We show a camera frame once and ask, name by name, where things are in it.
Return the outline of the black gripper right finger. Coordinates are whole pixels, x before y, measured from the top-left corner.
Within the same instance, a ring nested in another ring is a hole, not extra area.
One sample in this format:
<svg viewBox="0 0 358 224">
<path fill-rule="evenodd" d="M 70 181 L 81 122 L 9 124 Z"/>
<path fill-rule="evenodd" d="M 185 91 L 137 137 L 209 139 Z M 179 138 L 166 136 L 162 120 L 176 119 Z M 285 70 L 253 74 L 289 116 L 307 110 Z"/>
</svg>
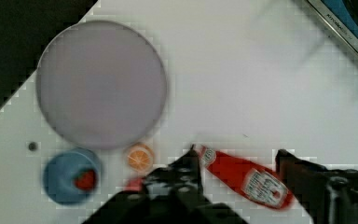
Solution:
<svg viewBox="0 0 358 224">
<path fill-rule="evenodd" d="M 358 170 L 328 169 L 280 149 L 276 171 L 313 224 L 358 224 Z"/>
</svg>

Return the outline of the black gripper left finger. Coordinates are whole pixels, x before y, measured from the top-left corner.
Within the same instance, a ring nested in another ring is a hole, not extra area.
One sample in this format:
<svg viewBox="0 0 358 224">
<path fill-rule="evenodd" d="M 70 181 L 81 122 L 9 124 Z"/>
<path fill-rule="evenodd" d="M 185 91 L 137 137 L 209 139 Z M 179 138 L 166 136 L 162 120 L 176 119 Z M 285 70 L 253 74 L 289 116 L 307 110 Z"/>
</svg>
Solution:
<svg viewBox="0 0 358 224">
<path fill-rule="evenodd" d="M 203 200 L 200 158 L 194 145 L 179 159 L 143 179 L 150 212 L 189 212 Z"/>
</svg>

